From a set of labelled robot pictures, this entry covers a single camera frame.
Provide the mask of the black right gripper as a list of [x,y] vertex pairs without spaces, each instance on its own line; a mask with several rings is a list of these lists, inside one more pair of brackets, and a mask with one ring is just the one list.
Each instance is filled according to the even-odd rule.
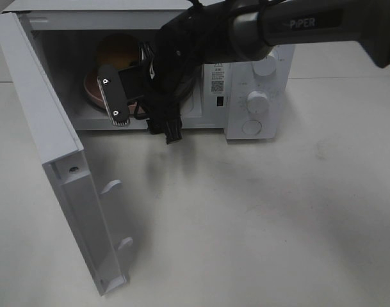
[[185,62],[152,60],[150,43],[139,43],[139,64],[144,96],[134,103],[133,117],[146,120],[148,131],[164,134],[166,144],[182,140],[181,102],[188,96],[188,65]]

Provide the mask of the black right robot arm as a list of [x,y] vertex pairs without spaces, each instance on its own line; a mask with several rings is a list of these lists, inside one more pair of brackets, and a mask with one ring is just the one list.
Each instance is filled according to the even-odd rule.
[[378,67],[390,65],[390,1],[222,1],[190,8],[156,33],[144,62],[149,132],[181,138],[177,89],[203,64],[258,61],[277,45],[358,42]]

